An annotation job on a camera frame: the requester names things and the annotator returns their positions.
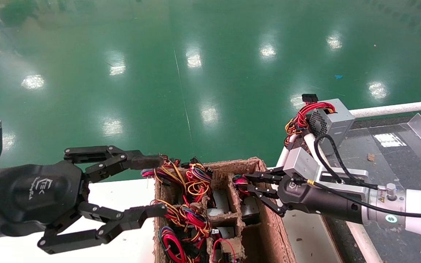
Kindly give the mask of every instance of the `silver power supply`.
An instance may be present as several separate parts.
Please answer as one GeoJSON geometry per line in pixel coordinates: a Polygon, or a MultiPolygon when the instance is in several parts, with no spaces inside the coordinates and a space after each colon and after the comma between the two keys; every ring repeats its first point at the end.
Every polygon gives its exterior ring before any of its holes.
{"type": "MultiPolygon", "coordinates": [[[[331,103],[335,107],[335,113],[328,114],[322,108],[313,110],[309,125],[311,132],[315,137],[323,134],[329,134],[334,139],[338,147],[344,140],[347,131],[355,121],[355,117],[347,110],[345,105],[339,99],[323,100],[324,103],[331,103]]],[[[334,153],[331,143],[326,138],[319,142],[319,147],[325,155],[334,153]]]]}

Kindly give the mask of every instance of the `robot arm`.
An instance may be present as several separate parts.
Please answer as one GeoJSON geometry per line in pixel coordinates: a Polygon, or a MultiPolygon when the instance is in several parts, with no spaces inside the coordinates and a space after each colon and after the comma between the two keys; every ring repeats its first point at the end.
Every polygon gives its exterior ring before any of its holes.
{"type": "MultiPolygon", "coordinates": [[[[0,153],[2,150],[0,126],[0,153]]],[[[49,254],[107,244],[122,231],[141,228],[147,218],[164,216],[165,206],[149,205],[115,211],[88,202],[89,183],[127,169],[159,167],[161,156],[123,151],[115,146],[68,148],[53,165],[0,169],[0,236],[25,236],[44,231],[38,246],[49,254]],[[85,172],[78,163],[95,163],[85,172]],[[81,216],[102,227],[58,235],[81,216]]]]}
{"type": "Polygon", "coordinates": [[[305,150],[296,148],[289,152],[284,166],[246,175],[253,182],[276,184],[278,190],[250,184],[247,190],[280,216],[287,210],[300,210],[365,225],[376,222],[381,228],[401,227],[421,234],[421,190],[399,190],[392,183],[373,189],[358,183],[371,185],[365,170],[348,169],[356,180],[341,168],[332,170],[343,183],[337,183],[305,150]],[[278,206],[269,198],[280,199],[283,205],[278,206]]]}

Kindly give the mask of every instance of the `logo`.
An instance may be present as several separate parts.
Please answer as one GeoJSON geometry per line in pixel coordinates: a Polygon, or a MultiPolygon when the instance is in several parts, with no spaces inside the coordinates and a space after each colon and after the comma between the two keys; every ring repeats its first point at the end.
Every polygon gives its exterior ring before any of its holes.
{"type": "Polygon", "coordinates": [[[397,217],[394,215],[387,215],[386,216],[386,221],[388,221],[389,223],[396,223],[397,222],[397,217]]]}
{"type": "Polygon", "coordinates": [[[37,185],[35,186],[35,190],[40,190],[38,194],[44,194],[45,189],[46,190],[50,189],[50,186],[52,186],[52,182],[53,180],[50,180],[48,178],[42,179],[37,182],[37,185]]]}
{"type": "Polygon", "coordinates": [[[30,189],[29,189],[29,200],[32,199],[34,197],[34,193],[35,191],[39,191],[38,194],[44,194],[45,190],[50,189],[50,187],[52,186],[52,182],[53,180],[50,180],[48,178],[42,179],[37,181],[38,179],[40,179],[39,176],[37,176],[34,181],[30,184],[30,189]]]}

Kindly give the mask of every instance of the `cable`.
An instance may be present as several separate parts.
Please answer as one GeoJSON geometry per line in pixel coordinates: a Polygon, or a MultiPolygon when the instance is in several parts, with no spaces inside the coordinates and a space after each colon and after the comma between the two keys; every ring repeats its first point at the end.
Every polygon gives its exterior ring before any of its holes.
{"type": "Polygon", "coordinates": [[[341,193],[341,192],[339,192],[337,190],[334,190],[334,189],[332,189],[332,188],[330,188],[330,187],[328,187],[326,185],[323,185],[321,183],[315,182],[313,180],[306,180],[306,179],[304,179],[304,181],[307,182],[308,184],[317,186],[317,187],[319,187],[321,189],[324,189],[324,190],[326,190],[326,191],[328,191],[330,193],[333,193],[336,196],[340,196],[340,197],[345,198],[345,199],[347,199],[347,200],[349,200],[349,201],[351,201],[353,203],[356,203],[358,205],[363,205],[366,208],[370,208],[370,209],[376,210],[378,212],[383,212],[383,213],[386,213],[386,214],[393,214],[393,215],[397,215],[397,216],[418,217],[418,218],[421,218],[421,214],[420,213],[407,213],[407,212],[394,211],[394,210],[380,208],[380,207],[377,207],[377,206],[374,206],[374,205],[370,205],[369,203],[365,203],[363,201],[358,201],[355,198],[352,198],[352,197],[350,197],[350,196],[348,196],[348,195],[346,195],[344,193],[341,193]]]}
{"type": "Polygon", "coordinates": [[[378,189],[378,185],[376,184],[371,184],[371,183],[365,183],[363,181],[358,180],[357,178],[355,178],[347,169],[347,167],[344,165],[344,162],[342,161],[341,155],[339,154],[339,151],[337,150],[337,146],[335,145],[334,139],[332,139],[332,137],[329,134],[322,134],[319,135],[315,140],[314,140],[314,152],[316,153],[316,156],[318,157],[319,161],[323,164],[323,166],[326,168],[326,170],[332,175],[333,178],[336,179],[336,181],[338,183],[342,183],[342,179],[341,177],[334,172],[334,170],[332,170],[332,168],[326,163],[326,161],[324,160],[324,158],[322,158],[321,153],[319,152],[319,141],[323,138],[327,138],[329,140],[329,142],[332,145],[332,149],[334,150],[335,156],[339,162],[339,165],[342,167],[342,170],[344,170],[344,173],[350,178],[352,179],[353,182],[355,182],[357,185],[360,186],[364,186],[364,187],[368,187],[368,188],[372,188],[377,190],[378,189]]]}
{"type": "Polygon", "coordinates": [[[227,240],[227,239],[223,239],[223,238],[219,238],[214,242],[214,246],[212,247],[212,263],[214,262],[214,258],[215,258],[215,245],[219,242],[219,241],[225,241],[228,243],[228,245],[230,246],[230,248],[232,249],[232,253],[234,254],[234,260],[233,262],[236,262],[237,257],[235,254],[235,250],[234,247],[232,247],[232,244],[227,240]]]}

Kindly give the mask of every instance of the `label sticker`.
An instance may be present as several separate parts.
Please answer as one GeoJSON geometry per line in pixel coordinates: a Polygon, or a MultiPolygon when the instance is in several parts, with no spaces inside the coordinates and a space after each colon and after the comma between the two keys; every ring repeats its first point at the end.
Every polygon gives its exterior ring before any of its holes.
{"type": "Polygon", "coordinates": [[[381,143],[382,147],[398,147],[398,146],[407,146],[399,137],[394,133],[383,133],[373,135],[376,140],[381,143]]]}
{"type": "Polygon", "coordinates": [[[397,217],[395,215],[387,215],[386,221],[389,223],[397,223],[397,217]]]}

